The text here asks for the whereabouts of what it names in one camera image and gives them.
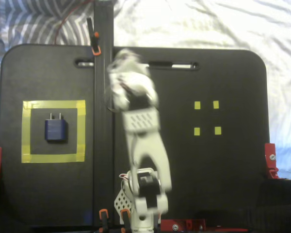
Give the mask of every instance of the yellow square marker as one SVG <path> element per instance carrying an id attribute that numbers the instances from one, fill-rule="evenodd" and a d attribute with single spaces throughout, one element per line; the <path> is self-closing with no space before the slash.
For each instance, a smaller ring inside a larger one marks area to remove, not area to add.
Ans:
<path id="1" fill-rule="evenodd" d="M 200 136 L 200 128 L 194 128 L 194 136 Z"/>
<path id="2" fill-rule="evenodd" d="M 195 109 L 200 109 L 200 101 L 195 101 L 194 108 Z"/>
<path id="3" fill-rule="evenodd" d="M 214 109 L 218 109 L 218 108 L 219 108 L 219 101 L 218 101 L 218 100 L 215 100 L 215 101 L 213 102 L 213 108 L 214 108 Z"/>
<path id="4" fill-rule="evenodd" d="M 214 127 L 214 134 L 215 135 L 221 135 L 222 134 L 220 126 Z"/>
<path id="5" fill-rule="evenodd" d="M 30 134 L 32 109 L 38 108 L 72 108 L 77 109 L 77 151 L 74 154 L 31 154 Z M 85 161 L 85 100 L 34 100 L 23 101 L 21 128 L 21 162 L 22 163 L 68 163 Z"/>

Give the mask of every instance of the black vertical post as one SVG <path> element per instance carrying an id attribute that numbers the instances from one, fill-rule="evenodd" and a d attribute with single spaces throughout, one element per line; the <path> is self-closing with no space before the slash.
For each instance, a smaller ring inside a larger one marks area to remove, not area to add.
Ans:
<path id="1" fill-rule="evenodd" d="M 113 58 L 113 4 L 95 1 L 94 31 L 99 33 L 101 55 L 95 57 L 94 92 L 94 196 L 93 225 L 99 226 L 99 210 L 107 209 L 113 222 L 113 116 L 105 106 L 110 99 L 107 67 Z"/>

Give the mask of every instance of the clamp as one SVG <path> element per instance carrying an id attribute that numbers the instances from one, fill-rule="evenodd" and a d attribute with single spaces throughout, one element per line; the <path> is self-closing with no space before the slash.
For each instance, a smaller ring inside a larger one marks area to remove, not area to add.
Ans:
<path id="1" fill-rule="evenodd" d="M 101 49 L 100 49 L 100 46 L 98 45 L 99 33 L 98 32 L 94 33 L 92 19 L 87 18 L 86 20 L 87 20 L 88 33 L 91 40 L 93 55 L 99 56 L 101 55 Z"/>
<path id="2" fill-rule="evenodd" d="M 102 209 L 99 211 L 99 219 L 102 222 L 102 227 L 99 228 L 99 233 L 109 233 L 109 214 L 107 209 Z"/>
<path id="3" fill-rule="evenodd" d="M 131 233 L 130 211 L 128 209 L 121 210 L 121 216 L 124 221 L 124 228 L 121 228 L 121 233 Z"/>

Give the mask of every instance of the red wire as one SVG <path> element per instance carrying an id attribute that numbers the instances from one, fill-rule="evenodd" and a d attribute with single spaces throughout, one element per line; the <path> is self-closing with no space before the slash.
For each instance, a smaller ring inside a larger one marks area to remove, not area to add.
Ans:
<path id="1" fill-rule="evenodd" d="M 58 37 L 58 34 L 59 34 L 59 31 L 60 29 L 62 28 L 63 24 L 67 21 L 68 17 L 71 15 L 72 12 L 74 12 L 75 10 L 77 10 L 80 6 L 82 5 L 86 5 L 86 4 L 89 4 L 91 2 L 94 2 L 95 0 L 88 0 L 88 1 L 85 1 L 85 2 L 82 2 L 81 4 L 77 5 L 75 8 L 73 8 L 68 14 L 67 16 L 62 20 L 61 24 L 59 25 L 57 31 L 56 31 L 56 35 L 55 35 L 55 39 L 54 39 L 54 45 L 57 44 L 57 37 Z"/>

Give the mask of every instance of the white robotic arm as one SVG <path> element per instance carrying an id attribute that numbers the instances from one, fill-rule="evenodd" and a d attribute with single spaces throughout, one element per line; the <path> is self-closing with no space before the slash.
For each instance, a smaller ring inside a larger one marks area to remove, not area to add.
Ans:
<path id="1" fill-rule="evenodd" d="M 148 70 L 138 56 L 122 50 L 109 67 L 115 109 L 122 112 L 129 151 L 130 171 L 122 189 L 132 202 L 130 224 L 133 231 L 153 231 L 158 215 L 168 211 L 166 192 L 171 190 L 169 162 L 160 135 L 158 96 Z M 131 98 L 146 97 L 146 108 L 131 109 Z M 140 169 L 149 157 L 155 167 Z"/>

